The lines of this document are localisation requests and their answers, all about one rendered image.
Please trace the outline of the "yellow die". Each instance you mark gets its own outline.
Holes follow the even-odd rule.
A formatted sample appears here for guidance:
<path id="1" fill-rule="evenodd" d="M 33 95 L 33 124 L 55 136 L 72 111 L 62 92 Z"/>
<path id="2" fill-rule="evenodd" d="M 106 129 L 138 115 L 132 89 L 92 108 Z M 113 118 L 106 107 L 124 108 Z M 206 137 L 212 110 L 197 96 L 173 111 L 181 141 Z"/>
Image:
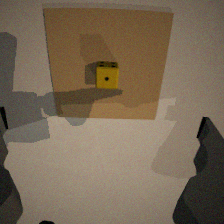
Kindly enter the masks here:
<path id="1" fill-rule="evenodd" d="M 117 89 L 119 66 L 117 62 L 101 62 L 96 65 L 95 87 Z"/>

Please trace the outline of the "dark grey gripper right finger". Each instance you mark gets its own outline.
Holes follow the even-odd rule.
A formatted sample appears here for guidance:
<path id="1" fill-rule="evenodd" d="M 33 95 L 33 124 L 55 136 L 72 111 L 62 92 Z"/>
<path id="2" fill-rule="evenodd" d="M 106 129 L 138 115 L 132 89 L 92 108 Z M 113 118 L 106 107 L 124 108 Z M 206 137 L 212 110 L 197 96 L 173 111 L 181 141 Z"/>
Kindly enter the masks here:
<path id="1" fill-rule="evenodd" d="M 197 137 L 200 147 L 191 177 L 173 212 L 175 224 L 224 224 L 224 138 L 209 117 Z M 199 173 L 199 174 L 198 174 Z"/>

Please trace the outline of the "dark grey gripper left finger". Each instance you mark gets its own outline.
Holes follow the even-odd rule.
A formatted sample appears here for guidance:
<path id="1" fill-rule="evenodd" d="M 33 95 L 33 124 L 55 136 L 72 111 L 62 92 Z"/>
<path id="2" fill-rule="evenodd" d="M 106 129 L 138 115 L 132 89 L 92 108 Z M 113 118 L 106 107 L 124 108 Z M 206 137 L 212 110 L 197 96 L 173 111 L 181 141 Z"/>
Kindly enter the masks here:
<path id="1" fill-rule="evenodd" d="M 23 213 L 19 192 L 4 167 L 8 149 L 3 135 L 8 129 L 4 107 L 0 107 L 0 224 L 16 224 Z M 4 167 L 4 168 L 3 168 Z"/>

